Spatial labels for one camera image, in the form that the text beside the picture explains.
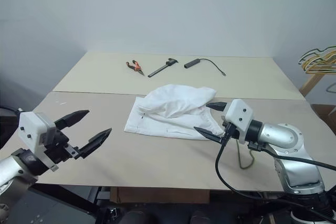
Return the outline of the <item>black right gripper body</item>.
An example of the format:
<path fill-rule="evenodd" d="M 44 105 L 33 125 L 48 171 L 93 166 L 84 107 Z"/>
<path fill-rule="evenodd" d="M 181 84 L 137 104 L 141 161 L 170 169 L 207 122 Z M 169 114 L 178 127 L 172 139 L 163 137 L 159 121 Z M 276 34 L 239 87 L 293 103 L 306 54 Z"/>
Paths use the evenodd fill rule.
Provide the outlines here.
<path fill-rule="evenodd" d="M 229 140 L 231 138 L 237 140 L 238 139 L 238 130 L 237 127 L 233 123 L 224 123 L 223 126 L 225 127 L 224 134 L 222 139 Z"/>

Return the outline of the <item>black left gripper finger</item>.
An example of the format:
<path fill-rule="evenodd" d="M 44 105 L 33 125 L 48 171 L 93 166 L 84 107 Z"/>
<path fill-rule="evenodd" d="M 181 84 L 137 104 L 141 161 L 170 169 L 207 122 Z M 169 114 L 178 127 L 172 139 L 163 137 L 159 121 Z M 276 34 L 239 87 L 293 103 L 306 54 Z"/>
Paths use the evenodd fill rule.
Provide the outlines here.
<path fill-rule="evenodd" d="M 79 149 L 79 157 L 86 158 L 92 152 L 98 149 L 105 142 L 111 132 L 112 128 L 109 128 L 93 136 L 84 147 Z"/>
<path fill-rule="evenodd" d="M 89 110 L 79 110 L 63 116 L 54 122 L 57 129 L 62 130 L 66 127 L 71 127 L 78 123 L 84 116 L 89 113 Z"/>

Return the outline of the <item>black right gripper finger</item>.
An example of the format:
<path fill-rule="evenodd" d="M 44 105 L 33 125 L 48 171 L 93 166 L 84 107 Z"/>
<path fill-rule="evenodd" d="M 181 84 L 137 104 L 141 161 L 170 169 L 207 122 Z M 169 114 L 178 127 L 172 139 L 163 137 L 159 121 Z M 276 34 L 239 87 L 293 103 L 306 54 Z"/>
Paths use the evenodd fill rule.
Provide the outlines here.
<path fill-rule="evenodd" d="M 206 107 L 212 110 L 223 112 L 228 105 L 229 103 L 227 102 L 211 102 L 211 103 L 208 103 Z"/>
<path fill-rule="evenodd" d="M 194 127 L 194 129 L 199 132 L 202 136 L 204 136 L 206 139 L 211 140 L 216 143 L 221 143 L 222 142 L 222 137 L 217 136 L 213 134 L 211 131 L 208 131 L 206 129 L 200 128 L 200 127 Z"/>

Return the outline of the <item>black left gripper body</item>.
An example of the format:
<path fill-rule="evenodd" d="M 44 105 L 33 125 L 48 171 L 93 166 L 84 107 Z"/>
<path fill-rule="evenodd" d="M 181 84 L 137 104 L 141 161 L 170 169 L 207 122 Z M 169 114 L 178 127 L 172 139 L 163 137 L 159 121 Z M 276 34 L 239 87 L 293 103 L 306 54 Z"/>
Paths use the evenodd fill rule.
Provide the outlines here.
<path fill-rule="evenodd" d="M 59 129 L 56 129 L 52 143 L 45 145 L 45 148 L 44 153 L 55 164 L 65 162 L 70 158 L 78 159 L 80 157 L 78 148 L 72 147 L 69 144 L 69 138 Z"/>

